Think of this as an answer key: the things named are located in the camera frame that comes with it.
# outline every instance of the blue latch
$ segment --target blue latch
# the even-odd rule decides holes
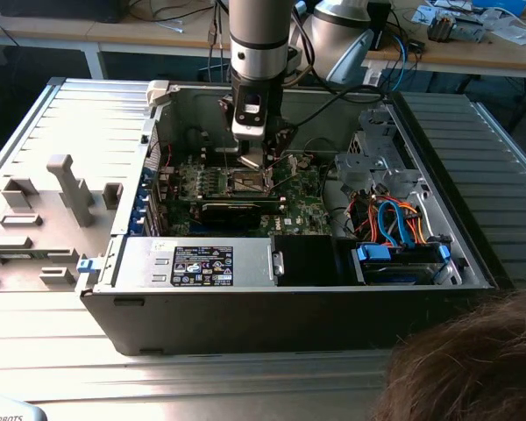
[[[387,246],[380,244],[363,244],[357,250],[360,261],[365,260],[392,260]]]
[[[438,252],[444,261],[450,260],[450,250],[448,250],[447,246],[441,244],[438,246]]]
[[[93,274],[102,269],[103,258],[80,259],[76,266],[76,272],[79,274]]]

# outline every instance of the black computer case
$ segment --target black computer case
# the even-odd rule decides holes
[[[12,17],[91,19],[116,23],[129,0],[0,0],[0,13]]]

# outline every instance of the blue cable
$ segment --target blue cable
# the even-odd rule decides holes
[[[395,84],[395,86],[392,88],[392,92],[395,91],[396,89],[399,88],[400,86],[400,83],[402,83],[402,79],[403,79],[403,72],[405,72],[405,63],[407,63],[407,52],[405,51],[405,47],[403,46],[403,42],[402,40],[393,35],[392,34],[392,37],[394,37],[394,39],[397,41],[397,43],[400,45],[400,48],[402,49],[402,56],[403,56],[403,64],[402,64],[402,71],[400,72],[400,77],[397,79],[397,83]]]
[[[403,215],[402,208],[400,208],[399,204],[392,202],[391,200],[387,200],[381,204],[380,208],[378,209],[378,227],[380,228],[381,234],[386,237],[390,243],[392,243],[392,246],[397,247],[397,241],[395,241],[394,237],[387,233],[386,227],[384,226],[384,212],[389,205],[394,206],[395,215],[397,216],[397,228],[400,230],[402,243],[409,248],[414,248],[415,242],[411,239],[409,233],[405,229],[405,215]]]

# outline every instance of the green circuit board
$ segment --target green circuit board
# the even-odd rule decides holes
[[[196,157],[188,157],[170,178],[175,195],[167,199],[170,236],[268,237],[270,235],[329,235],[329,216],[320,198],[320,167],[309,159],[289,156],[264,173],[246,168],[207,167]],[[262,214],[257,229],[204,230],[198,207],[211,200],[229,203],[257,203],[284,198],[277,214]]]

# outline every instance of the table leg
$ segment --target table leg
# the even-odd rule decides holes
[[[89,73],[92,79],[107,79],[107,71],[103,62],[102,52],[97,44],[90,43],[82,51],[86,55]]]

